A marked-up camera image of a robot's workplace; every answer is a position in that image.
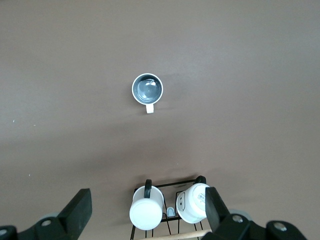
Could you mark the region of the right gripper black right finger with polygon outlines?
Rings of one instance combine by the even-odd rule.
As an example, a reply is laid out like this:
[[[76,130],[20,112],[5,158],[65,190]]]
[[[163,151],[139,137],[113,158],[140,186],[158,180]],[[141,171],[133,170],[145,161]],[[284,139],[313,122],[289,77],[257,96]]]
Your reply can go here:
[[[211,231],[201,240],[307,240],[293,224],[271,220],[265,227],[230,213],[215,187],[205,189],[205,213]]]

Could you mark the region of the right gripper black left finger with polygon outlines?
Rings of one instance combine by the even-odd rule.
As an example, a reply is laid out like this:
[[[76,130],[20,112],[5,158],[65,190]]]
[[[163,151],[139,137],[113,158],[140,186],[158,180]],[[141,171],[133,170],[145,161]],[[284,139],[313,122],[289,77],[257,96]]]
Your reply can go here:
[[[57,216],[45,217],[22,232],[13,225],[0,226],[0,240],[78,240],[91,216],[91,190],[83,188]]]

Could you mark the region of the white mug grey interior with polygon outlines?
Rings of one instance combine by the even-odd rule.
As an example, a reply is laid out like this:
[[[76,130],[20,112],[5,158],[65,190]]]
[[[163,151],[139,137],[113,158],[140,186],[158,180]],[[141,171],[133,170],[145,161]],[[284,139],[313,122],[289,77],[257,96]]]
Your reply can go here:
[[[147,114],[154,113],[154,105],[161,99],[164,87],[158,76],[143,73],[136,77],[131,86],[134,99],[145,106]]]

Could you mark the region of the white mug with bottom label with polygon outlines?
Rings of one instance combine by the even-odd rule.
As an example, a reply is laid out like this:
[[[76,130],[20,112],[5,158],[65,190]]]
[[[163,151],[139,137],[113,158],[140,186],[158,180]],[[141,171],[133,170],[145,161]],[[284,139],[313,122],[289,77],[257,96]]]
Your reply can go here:
[[[189,224],[197,224],[207,218],[205,183],[196,183],[182,191],[176,198],[178,215]]]

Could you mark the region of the plain white mug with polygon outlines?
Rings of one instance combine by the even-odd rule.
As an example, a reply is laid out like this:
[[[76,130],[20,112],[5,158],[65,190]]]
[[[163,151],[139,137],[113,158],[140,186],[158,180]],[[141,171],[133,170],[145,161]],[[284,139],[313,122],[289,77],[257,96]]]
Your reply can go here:
[[[151,187],[150,198],[144,197],[144,193],[144,186],[135,191],[129,210],[129,218],[136,228],[149,231],[156,228],[162,220],[164,196],[155,186]]]

